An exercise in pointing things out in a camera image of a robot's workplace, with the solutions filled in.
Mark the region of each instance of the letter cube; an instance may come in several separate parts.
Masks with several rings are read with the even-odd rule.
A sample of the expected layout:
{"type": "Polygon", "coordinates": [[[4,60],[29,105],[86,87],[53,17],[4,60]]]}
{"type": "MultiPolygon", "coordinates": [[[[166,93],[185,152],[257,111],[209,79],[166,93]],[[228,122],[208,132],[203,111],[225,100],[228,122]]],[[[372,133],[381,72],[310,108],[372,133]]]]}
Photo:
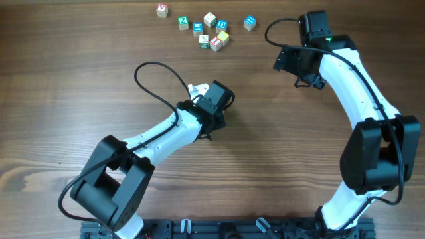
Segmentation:
{"type": "Polygon", "coordinates": [[[255,27],[256,22],[257,19],[249,15],[244,21],[244,28],[246,28],[248,31],[251,31],[255,27]]]}
{"type": "Polygon", "coordinates": [[[157,15],[158,17],[167,17],[168,6],[164,3],[158,3],[157,6],[157,15]]]}
{"type": "Polygon", "coordinates": [[[227,34],[225,31],[221,31],[220,34],[218,34],[218,39],[220,39],[223,42],[223,46],[226,45],[226,43],[228,42],[230,36],[229,34],[227,34]]]}
{"type": "Polygon", "coordinates": [[[199,35],[199,47],[208,48],[208,35],[199,35]]]}
{"type": "Polygon", "coordinates": [[[193,36],[199,36],[203,33],[202,23],[193,23],[193,36]]]}
{"type": "Polygon", "coordinates": [[[214,51],[218,51],[222,46],[222,41],[218,39],[218,37],[214,37],[212,40],[210,40],[210,48],[214,51]]]}
{"type": "Polygon", "coordinates": [[[189,29],[189,22],[187,20],[187,17],[179,17],[179,28],[180,30],[189,29]]]}
{"type": "Polygon", "coordinates": [[[221,31],[227,30],[227,21],[225,20],[218,20],[217,22],[217,33],[221,33],[221,31]]]}
{"type": "Polygon", "coordinates": [[[204,17],[205,25],[207,25],[210,28],[214,26],[216,21],[217,21],[217,18],[211,12],[207,13],[204,17]]]}

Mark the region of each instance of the toy block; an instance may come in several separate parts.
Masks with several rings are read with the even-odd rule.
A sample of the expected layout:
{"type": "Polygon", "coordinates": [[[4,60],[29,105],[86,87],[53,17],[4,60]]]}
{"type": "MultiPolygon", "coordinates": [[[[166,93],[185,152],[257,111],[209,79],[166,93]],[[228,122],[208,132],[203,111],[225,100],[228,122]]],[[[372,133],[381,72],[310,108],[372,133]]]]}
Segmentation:
{"type": "Polygon", "coordinates": [[[210,40],[210,48],[214,51],[218,51],[221,48],[222,44],[223,42],[218,39],[218,37],[214,37],[212,38],[212,40],[210,40]]]}
{"type": "Polygon", "coordinates": [[[164,3],[158,3],[157,14],[158,14],[158,17],[167,17],[168,6],[164,3]]]}
{"type": "Polygon", "coordinates": [[[217,37],[223,42],[223,46],[225,46],[226,43],[228,43],[228,40],[230,39],[229,34],[227,34],[225,31],[221,31],[221,33],[218,34],[217,37]]]}
{"type": "Polygon", "coordinates": [[[199,47],[208,48],[208,35],[199,35],[199,47]]]}
{"type": "Polygon", "coordinates": [[[202,23],[193,23],[193,36],[199,36],[203,33],[204,27],[202,23]]]}
{"type": "Polygon", "coordinates": [[[214,26],[216,21],[217,21],[217,18],[211,12],[207,13],[204,17],[205,25],[207,25],[210,28],[214,26]]]}
{"type": "Polygon", "coordinates": [[[244,21],[244,28],[246,28],[246,30],[248,31],[251,31],[255,27],[256,23],[257,23],[257,19],[249,15],[244,21]]]}
{"type": "Polygon", "coordinates": [[[227,21],[225,20],[218,20],[217,22],[217,33],[221,33],[221,31],[227,30],[227,21]]]}
{"type": "Polygon", "coordinates": [[[179,17],[179,28],[180,30],[189,29],[189,22],[187,20],[187,17],[179,17]]]}

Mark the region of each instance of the alphabet block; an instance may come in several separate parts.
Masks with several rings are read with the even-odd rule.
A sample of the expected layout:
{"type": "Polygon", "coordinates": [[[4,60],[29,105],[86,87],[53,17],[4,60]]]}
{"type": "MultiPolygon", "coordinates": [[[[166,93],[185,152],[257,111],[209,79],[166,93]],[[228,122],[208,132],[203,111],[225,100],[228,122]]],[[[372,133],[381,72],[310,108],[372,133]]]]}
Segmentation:
{"type": "Polygon", "coordinates": [[[164,3],[158,3],[157,6],[157,15],[158,17],[167,17],[168,6],[164,3]]]}
{"type": "Polygon", "coordinates": [[[208,48],[208,35],[199,35],[199,47],[208,48]]]}
{"type": "Polygon", "coordinates": [[[257,23],[257,19],[249,15],[244,21],[244,28],[246,28],[246,30],[248,31],[251,31],[255,27],[256,23],[257,23]]]}
{"type": "Polygon", "coordinates": [[[227,34],[225,31],[221,31],[220,34],[218,34],[218,39],[220,39],[223,42],[223,46],[226,45],[228,40],[230,39],[229,34],[227,34]]]}
{"type": "Polygon", "coordinates": [[[217,22],[217,33],[221,33],[221,31],[227,30],[227,21],[225,20],[218,20],[217,22]]]}
{"type": "Polygon", "coordinates": [[[202,23],[193,23],[193,36],[199,36],[203,33],[202,23]]]}
{"type": "Polygon", "coordinates": [[[189,29],[189,22],[187,20],[187,17],[179,17],[179,28],[180,30],[189,29]]]}
{"type": "Polygon", "coordinates": [[[214,51],[218,51],[222,46],[222,41],[220,39],[218,39],[218,37],[214,37],[212,38],[212,40],[210,40],[210,48],[213,49],[214,51]]]}
{"type": "Polygon", "coordinates": [[[205,25],[210,28],[214,26],[216,21],[217,21],[217,18],[211,12],[207,13],[204,17],[205,25]]]}

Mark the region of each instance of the white cube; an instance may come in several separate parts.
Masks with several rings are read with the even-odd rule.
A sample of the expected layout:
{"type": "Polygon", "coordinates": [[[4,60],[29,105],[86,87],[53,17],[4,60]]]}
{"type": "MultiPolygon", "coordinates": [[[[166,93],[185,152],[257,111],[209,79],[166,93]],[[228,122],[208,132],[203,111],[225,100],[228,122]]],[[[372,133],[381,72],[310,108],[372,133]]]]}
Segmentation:
{"type": "Polygon", "coordinates": [[[213,27],[217,18],[211,12],[207,13],[204,17],[204,23],[208,27],[213,27]]]}
{"type": "Polygon", "coordinates": [[[157,6],[157,15],[158,17],[167,17],[168,6],[164,3],[158,3],[157,6]]]}
{"type": "Polygon", "coordinates": [[[194,36],[199,36],[204,31],[204,27],[203,27],[202,23],[193,23],[192,28],[193,28],[193,35],[194,36]]]}
{"type": "Polygon", "coordinates": [[[227,34],[225,31],[221,31],[221,33],[218,34],[217,37],[223,42],[223,46],[225,46],[226,43],[228,43],[228,40],[230,39],[230,35],[227,34]]]}
{"type": "Polygon", "coordinates": [[[255,27],[256,23],[257,23],[257,19],[249,15],[244,21],[244,28],[248,31],[251,31],[255,27]]]}
{"type": "Polygon", "coordinates": [[[199,35],[199,47],[208,48],[208,35],[199,35]]]}
{"type": "Polygon", "coordinates": [[[214,37],[210,40],[210,48],[214,51],[218,51],[222,46],[222,41],[218,37],[214,37]]]}

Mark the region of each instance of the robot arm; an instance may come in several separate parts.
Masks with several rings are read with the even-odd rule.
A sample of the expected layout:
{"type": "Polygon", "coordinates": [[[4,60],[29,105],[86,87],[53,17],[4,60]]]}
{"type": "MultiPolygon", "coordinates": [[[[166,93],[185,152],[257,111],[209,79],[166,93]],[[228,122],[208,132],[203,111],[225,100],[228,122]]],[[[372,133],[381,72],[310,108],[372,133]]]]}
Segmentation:
{"type": "Polygon", "coordinates": [[[173,112],[165,121],[149,131],[120,141],[109,135],[105,137],[90,156],[82,174],[71,190],[71,197],[84,207],[110,232],[122,239],[135,238],[143,228],[143,220],[135,213],[145,193],[149,180],[165,158],[179,148],[200,139],[217,129],[225,127],[223,111],[234,94],[220,82],[189,86],[190,100],[177,104],[179,121],[161,137],[145,145],[148,139],[164,132],[175,122],[173,112]],[[105,159],[116,159],[92,170],[105,159]],[[117,182],[106,173],[106,168],[119,169],[126,177],[117,182]]]}
{"type": "Polygon", "coordinates": [[[397,186],[399,167],[404,168],[404,181],[410,179],[420,137],[420,125],[414,116],[401,116],[388,103],[363,68],[351,39],[347,35],[333,36],[325,11],[308,12],[299,17],[298,23],[301,44],[306,49],[270,42],[267,32],[274,23],[267,28],[266,40],[282,47],[274,69],[298,76],[296,87],[313,86],[323,89],[328,82],[343,105],[353,129],[340,161],[343,181],[332,199],[320,207],[316,214],[316,219],[321,224],[320,236],[326,237],[329,233],[334,236],[335,231],[356,226],[360,215],[374,201],[369,198],[380,197],[397,186]],[[325,52],[342,56],[358,72],[346,62],[325,52]],[[369,88],[358,74],[363,75],[369,88]],[[391,135],[388,132],[388,122],[379,111],[372,93],[395,128],[403,165],[398,165],[393,143],[381,147],[381,141],[390,141],[391,135]]]}
{"type": "MultiPolygon", "coordinates": [[[[390,119],[400,114],[396,108],[389,104],[381,92],[379,92],[361,64],[359,53],[356,50],[343,48],[334,50],[333,52],[346,58],[359,69],[373,89],[373,92],[377,95],[390,119]]],[[[384,119],[381,113],[377,111],[377,105],[373,101],[364,83],[347,64],[334,56],[324,55],[321,60],[319,73],[336,93],[339,101],[344,107],[345,113],[347,113],[352,129],[354,129],[357,123],[363,122],[367,118],[373,118],[374,120],[384,119]]]]}

